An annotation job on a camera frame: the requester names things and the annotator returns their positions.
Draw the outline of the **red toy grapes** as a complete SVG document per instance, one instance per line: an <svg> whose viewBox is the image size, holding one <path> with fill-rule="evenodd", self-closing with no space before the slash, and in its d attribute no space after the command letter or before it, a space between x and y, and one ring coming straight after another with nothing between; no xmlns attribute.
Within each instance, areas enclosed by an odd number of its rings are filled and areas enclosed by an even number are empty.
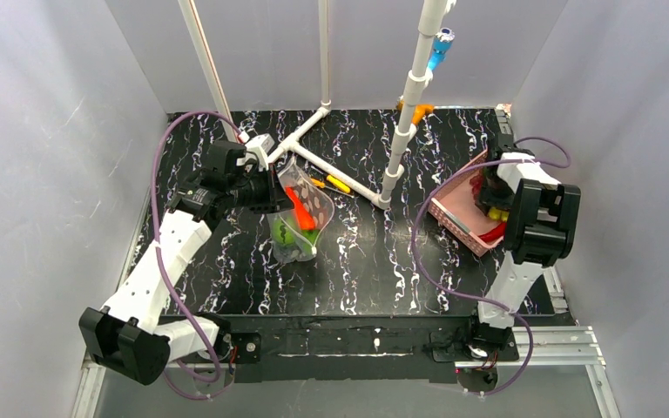
<svg viewBox="0 0 669 418"><path fill-rule="evenodd" d="M483 187L483 175L478 174L472 177L469 181L471 187L471 193L474 200L478 200L478 196Z"/></svg>

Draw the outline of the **green toy watermelon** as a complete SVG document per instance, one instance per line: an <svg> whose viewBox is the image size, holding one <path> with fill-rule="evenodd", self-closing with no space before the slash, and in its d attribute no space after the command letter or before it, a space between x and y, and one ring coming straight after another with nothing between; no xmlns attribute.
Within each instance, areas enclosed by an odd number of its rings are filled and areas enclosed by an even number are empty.
<svg viewBox="0 0 669 418"><path fill-rule="evenodd" d="M283 219L275 219L271 227L272 238L281 246L294 246L294 230Z"/></svg>

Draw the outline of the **clear polka dot zip bag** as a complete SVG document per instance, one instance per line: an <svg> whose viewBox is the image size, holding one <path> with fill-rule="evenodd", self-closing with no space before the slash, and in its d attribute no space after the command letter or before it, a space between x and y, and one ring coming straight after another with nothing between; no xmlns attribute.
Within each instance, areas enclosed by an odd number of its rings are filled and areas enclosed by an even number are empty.
<svg viewBox="0 0 669 418"><path fill-rule="evenodd" d="M318 241L334 217L334 201L297 164L294 157L278 171L284 192L294 208L267 215L273 255L281 264L310 261Z"/></svg>

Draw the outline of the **orange toy carrot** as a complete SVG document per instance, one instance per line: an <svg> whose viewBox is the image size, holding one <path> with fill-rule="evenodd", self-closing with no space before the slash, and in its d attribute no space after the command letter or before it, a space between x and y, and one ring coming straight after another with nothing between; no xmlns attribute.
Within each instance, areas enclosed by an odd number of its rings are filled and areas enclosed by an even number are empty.
<svg viewBox="0 0 669 418"><path fill-rule="evenodd" d="M319 232L316 227L314 217L301 203L301 200L298 198L293 187L286 187L285 192L294 205L294 218L299 229L301 230L301 234L311 243L314 243Z"/></svg>

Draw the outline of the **red toy chili pepper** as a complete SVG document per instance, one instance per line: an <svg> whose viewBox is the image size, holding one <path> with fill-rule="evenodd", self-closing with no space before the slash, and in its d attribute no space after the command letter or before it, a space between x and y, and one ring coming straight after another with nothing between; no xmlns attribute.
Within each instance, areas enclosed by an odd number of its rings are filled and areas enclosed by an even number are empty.
<svg viewBox="0 0 669 418"><path fill-rule="evenodd" d="M497 239L501 239L504 236L505 229L506 229L506 223L502 222L493 229L491 229L490 231L481 234L479 236L479 239L486 243L496 241Z"/></svg>

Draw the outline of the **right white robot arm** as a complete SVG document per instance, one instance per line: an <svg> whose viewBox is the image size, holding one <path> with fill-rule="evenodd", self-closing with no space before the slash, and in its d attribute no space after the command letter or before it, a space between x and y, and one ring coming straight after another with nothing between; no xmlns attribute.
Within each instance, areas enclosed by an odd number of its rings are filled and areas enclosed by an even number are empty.
<svg viewBox="0 0 669 418"><path fill-rule="evenodd" d="M468 339L472 349L504 349L535 280L571 252L581 190L543 166L512 135L499 134L487 144L480 175L470 181L476 206L484 215L496 213L501 223L482 239L500 239L505 250L490 290L477 304Z"/></svg>

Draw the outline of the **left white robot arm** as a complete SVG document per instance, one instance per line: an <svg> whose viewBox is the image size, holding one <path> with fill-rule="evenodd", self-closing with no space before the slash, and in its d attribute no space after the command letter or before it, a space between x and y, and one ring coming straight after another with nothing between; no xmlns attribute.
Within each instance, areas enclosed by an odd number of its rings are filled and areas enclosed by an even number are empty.
<svg viewBox="0 0 669 418"><path fill-rule="evenodd" d="M124 283L101 308L88 307L78 326L98 365L142 385L155 382L171 361L211 348L227 323L212 314L161 324L167 299L195 253L233 210L269 214L293 208L267 160L271 136L245 144L211 145L208 164L180 182L168 202L157 235Z"/></svg>

